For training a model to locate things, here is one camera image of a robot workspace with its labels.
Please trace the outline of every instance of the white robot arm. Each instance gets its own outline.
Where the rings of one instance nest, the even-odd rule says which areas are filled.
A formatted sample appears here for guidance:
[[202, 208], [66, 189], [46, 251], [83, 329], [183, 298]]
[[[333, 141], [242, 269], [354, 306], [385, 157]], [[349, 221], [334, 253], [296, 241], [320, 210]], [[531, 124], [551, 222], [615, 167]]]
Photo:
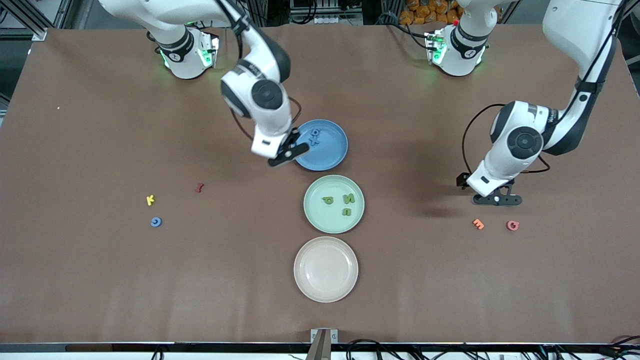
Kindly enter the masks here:
[[482, 61], [487, 39], [498, 23], [494, 6], [507, 2], [509, 0], [458, 0], [465, 9], [460, 23], [447, 25], [426, 40], [429, 61], [449, 75], [470, 74]]
[[[267, 37], [248, 16], [228, 0], [100, 0], [116, 17], [144, 26], [154, 37], [165, 65], [178, 78], [191, 79], [212, 66], [211, 37], [184, 24], [202, 19], [231, 23], [238, 38], [236, 66], [221, 79], [222, 95], [236, 114], [255, 121], [252, 152], [276, 167], [305, 154], [306, 143], [295, 145], [289, 97], [282, 82], [291, 69], [289, 55]], [[242, 57], [242, 44], [251, 51]]]
[[491, 195], [542, 151], [560, 155], [578, 146], [616, 50], [614, 27], [624, 12], [616, 14], [621, 1], [551, 0], [544, 33], [579, 68], [571, 101], [564, 110], [522, 101], [505, 105], [493, 121], [493, 147], [466, 179], [478, 194]]

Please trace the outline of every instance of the table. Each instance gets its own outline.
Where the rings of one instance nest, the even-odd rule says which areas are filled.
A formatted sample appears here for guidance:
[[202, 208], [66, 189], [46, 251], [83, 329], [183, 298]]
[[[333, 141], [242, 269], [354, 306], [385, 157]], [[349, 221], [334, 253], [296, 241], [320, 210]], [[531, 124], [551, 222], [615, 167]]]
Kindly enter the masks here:
[[[341, 341], [640, 332], [640, 101], [620, 52], [579, 149], [546, 156], [550, 172], [516, 182], [523, 204], [498, 208], [455, 188], [460, 140], [488, 104], [566, 106], [577, 68], [540, 26], [497, 26], [465, 78], [430, 67], [395, 29], [266, 32], [291, 55], [285, 86], [301, 122], [330, 119], [349, 136], [332, 171], [272, 170], [251, 154], [219, 90], [236, 56], [230, 33], [222, 69], [191, 81], [163, 68], [144, 31], [51, 30], [33, 45], [0, 130], [0, 341], [308, 341], [313, 327], [336, 327]], [[494, 115], [470, 130], [473, 166]], [[323, 235], [301, 200], [326, 174], [356, 181], [367, 207], [337, 236], [358, 257], [358, 283], [318, 304], [292, 264]]]

